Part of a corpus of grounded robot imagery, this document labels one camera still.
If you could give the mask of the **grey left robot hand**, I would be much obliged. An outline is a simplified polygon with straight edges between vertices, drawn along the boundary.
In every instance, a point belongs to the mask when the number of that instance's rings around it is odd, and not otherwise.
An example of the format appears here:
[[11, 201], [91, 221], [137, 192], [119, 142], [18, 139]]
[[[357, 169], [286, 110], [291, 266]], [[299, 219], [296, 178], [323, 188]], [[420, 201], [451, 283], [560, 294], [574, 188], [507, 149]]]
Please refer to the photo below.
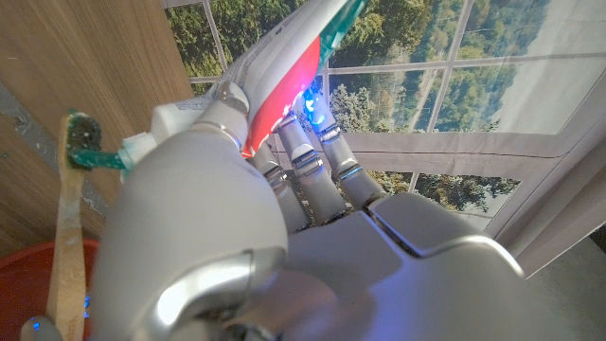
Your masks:
[[376, 197], [291, 233], [241, 156], [248, 98], [144, 156], [107, 219], [91, 294], [96, 340], [572, 340], [496, 241], [414, 194]]

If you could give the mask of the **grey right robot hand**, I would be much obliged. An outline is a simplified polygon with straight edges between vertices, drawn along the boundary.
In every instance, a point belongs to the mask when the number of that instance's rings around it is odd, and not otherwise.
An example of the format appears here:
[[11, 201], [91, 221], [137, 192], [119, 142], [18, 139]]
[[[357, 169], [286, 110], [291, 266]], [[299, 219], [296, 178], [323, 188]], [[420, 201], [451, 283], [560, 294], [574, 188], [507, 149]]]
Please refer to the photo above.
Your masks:
[[28, 319], [20, 330], [20, 341], [62, 341], [62, 336], [54, 323], [44, 315]]

